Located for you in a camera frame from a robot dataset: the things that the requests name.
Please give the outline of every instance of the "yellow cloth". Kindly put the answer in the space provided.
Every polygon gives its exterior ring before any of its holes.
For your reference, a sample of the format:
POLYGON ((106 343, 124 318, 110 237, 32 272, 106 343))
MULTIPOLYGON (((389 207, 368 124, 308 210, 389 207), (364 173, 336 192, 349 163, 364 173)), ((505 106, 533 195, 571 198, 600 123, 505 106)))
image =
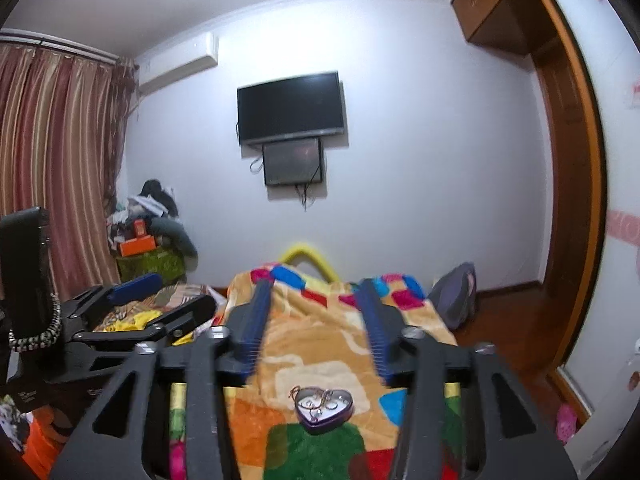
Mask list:
MULTIPOLYGON (((121 321, 116 321, 112 325, 109 325, 105 332, 126 332, 129 330, 143 330, 147 323, 153 321, 156 317, 162 314, 160 310, 148 310, 147 312, 139 312, 133 316, 126 317, 121 321)), ((193 332, 189 332, 187 335, 182 336, 178 341, 175 341, 173 346, 190 343, 193 341, 193 332)))

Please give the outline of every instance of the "wooden floor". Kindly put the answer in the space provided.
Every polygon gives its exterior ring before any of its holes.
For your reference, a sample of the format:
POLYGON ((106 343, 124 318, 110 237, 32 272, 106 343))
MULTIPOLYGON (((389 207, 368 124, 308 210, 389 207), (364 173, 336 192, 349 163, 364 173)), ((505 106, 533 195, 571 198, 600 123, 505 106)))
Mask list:
POLYGON ((545 376, 564 333, 567 311, 561 301, 547 297, 540 286, 480 293, 476 317, 454 331, 461 346, 494 343, 552 428, 562 399, 545 376))

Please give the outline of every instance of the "orange box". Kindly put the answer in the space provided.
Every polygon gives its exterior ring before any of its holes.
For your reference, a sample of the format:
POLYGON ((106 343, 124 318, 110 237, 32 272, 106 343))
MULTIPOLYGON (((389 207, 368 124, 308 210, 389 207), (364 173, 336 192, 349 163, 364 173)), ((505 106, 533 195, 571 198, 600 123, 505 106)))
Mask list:
POLYGON ((143 236, 142 238, 133 238, 120 244, 120 254, 122 256, 133 256, 134 254, 146 253, 156 248, 156 239, 151 236, 143 236))
POLYGON ((136 232, 136 238, 146 236, 145 221, 143 219, 138 218, 137 220, 134 220, 133 229, 136 232))

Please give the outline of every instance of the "air conditioner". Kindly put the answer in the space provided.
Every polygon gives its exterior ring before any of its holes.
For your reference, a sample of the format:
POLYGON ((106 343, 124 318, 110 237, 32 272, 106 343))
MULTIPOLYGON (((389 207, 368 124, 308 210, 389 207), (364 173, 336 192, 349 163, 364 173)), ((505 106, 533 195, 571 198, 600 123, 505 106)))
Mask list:
POLYGON ((151 94, 171 83, 218 64, 218 38, 199 34, 152 56, 140 65, 140 91, 151 94))

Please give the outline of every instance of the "cable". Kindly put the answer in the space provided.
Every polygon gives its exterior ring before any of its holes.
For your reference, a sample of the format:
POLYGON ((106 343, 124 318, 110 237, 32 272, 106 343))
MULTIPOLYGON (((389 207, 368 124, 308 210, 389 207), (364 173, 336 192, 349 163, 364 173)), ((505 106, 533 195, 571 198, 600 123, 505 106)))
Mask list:
POLYGON ((298 194, 300 202, 302 203, 302 207, 305 208, 305 212, 309 207, 311 207, 316 202, 316 197, 312 197, 311 204, 309 204, 308 203, 308 196, 307 196, 306 193, 309 190, 309 186, 311 186, 311 184, 313 183, 316 175, 318 174, 318 171, 320 171, 320 166, 321 165, 322 165, 322 163, 318 164, 318 167, 314 171, 314 174, 311 176, 311 179, 309 179, 309 181, 305 184, 305 187, 303 187, 302 192, 300 192, 300 184, 296 184, 296 193, 298 194))
POLYGON ((249 165, 249 171, 251 171, 251 173, 253 173, 254 175, 257 175, 258 173, 260 173, 262 171, 262 168, 264 167, 264 159, 262 158, 262 155, 259 155, 257 157, 254 158, 254 161, 249 165), (258 167, 257 170, 254 170, 254 164, 256 162, 258 162, 260 160, 260 166, 258 167))

